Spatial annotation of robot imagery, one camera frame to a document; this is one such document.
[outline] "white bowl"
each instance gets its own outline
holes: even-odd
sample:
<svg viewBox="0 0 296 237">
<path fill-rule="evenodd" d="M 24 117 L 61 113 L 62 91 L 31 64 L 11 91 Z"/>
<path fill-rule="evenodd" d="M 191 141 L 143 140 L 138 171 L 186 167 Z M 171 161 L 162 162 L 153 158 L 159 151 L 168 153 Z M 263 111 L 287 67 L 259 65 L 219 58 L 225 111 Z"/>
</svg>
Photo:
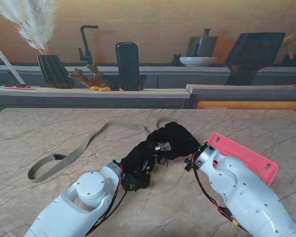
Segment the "white bowl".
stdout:
<svg viewBox="0 0 296 237">
<path fill-rule="evenodd" d="M 181 63 L 186 66 L 202 67 L 210 64 L 214 64 L 217 58 L 206 57 L 180 57 Z"/>
</svg>

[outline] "wall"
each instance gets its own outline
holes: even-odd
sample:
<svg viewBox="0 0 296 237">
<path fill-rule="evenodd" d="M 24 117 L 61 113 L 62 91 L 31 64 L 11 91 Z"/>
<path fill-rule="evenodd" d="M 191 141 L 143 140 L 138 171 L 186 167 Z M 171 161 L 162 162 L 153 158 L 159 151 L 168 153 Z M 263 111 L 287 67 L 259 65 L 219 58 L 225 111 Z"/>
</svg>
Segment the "wall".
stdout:
<svg viewBox="0 0 296 237">
<path fill-rule="evenodd" d="M 219 36 L 214 56 L 222 63 L 240 33 L 296 33 L 296 0 L 59 0 L 58 24 L 50 41 L 63 62 L 79 62 L 84 50 L 81 25 L 87 30 L 93 58 L 116 62 L 114 46 L 132 41 L 139 46 L 141 63 L 170 63 L 173 54 L 186 54 L 189 36 Z M 37 62 L 37 51 L 0 16 L 0 49 L 12 62 Z M 296 51 L 296 41 L 292 44 Z M 286 55 L 281 49 L 277 62 Z"/>
</svg>

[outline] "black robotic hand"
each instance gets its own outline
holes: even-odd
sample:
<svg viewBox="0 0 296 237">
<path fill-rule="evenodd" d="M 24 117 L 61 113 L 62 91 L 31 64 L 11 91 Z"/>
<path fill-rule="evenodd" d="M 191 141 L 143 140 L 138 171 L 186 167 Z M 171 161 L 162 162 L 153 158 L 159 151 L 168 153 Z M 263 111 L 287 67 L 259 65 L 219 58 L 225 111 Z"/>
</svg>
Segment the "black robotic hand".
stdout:
<svg viewBox="0 0 296 237">
<path fill-rule="evenodd" d="M 170 151 L 156 151 L 158 143 L 169 142 Z M 161 158 L 186 157 L 198 150 L 200 144 L 183 126 L 171 122 L 150 134 L 121 160 L 125 178 L 123 188 L 127 191 L 144 189 L 150 185 L 150 175 L 155 161 Z"/>
<path fill-rule="evenodd" d="M 121 160 L 125 174 L 122 183 L 124 190 L 137 191 L 150 185 L 149 173 L 154 167 L 157 146 L 157 142 L 143 141 Z"/>
<path fill-rule="evenodd" d="M 176 122 L 170 122 L 147 137 L 147 142 L 165 143 L 169 142 L 170 151 L 163 151 L 159 157 L 175 159 L 187 157 L 198 150 L 200 144 L 187 129 Z"/>
</svg>

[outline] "pink plastic bracket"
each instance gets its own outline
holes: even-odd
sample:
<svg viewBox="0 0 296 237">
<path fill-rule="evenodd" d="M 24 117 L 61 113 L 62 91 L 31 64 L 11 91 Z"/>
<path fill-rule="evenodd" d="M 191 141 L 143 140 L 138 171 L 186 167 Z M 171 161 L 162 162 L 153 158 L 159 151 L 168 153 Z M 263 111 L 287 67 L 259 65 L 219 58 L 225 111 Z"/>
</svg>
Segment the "pink plastic bracket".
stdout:
<svg viewBox="0 0 296 237">
<path fill-rule="evenodd" d="M 218 149 L 224 156 L 240 159 L 245 165 L 260 177 L 268 186 L 272 183 L 278 164 L 241 146 L 240 144 L 220 135 L 213 133 L 207 140 L 208 144 Z"/>
</svg>

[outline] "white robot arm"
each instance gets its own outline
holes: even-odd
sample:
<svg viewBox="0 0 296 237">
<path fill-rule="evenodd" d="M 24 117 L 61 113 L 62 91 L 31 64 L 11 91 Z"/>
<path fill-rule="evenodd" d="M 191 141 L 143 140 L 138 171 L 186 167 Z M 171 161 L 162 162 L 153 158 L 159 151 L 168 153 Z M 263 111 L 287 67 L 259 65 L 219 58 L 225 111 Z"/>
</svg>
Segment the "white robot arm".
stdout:
<svg viewBox="0 0 296 237">
<path fill-rule="evenodd" d="M 108 209 L 119 178 L 114 163 L 83 174 L 38 215 L 25 237 L 84 237 Z M 74 204 L 77 197 L 87 210 Z"/>
<path fill-rule="evenodd" d="M 194 164 L 208 175 L 232 217 L 255 237 L 296 237 L 296 224 L 277 195 L 242 161 L 205 146 Z"/>
</svg>

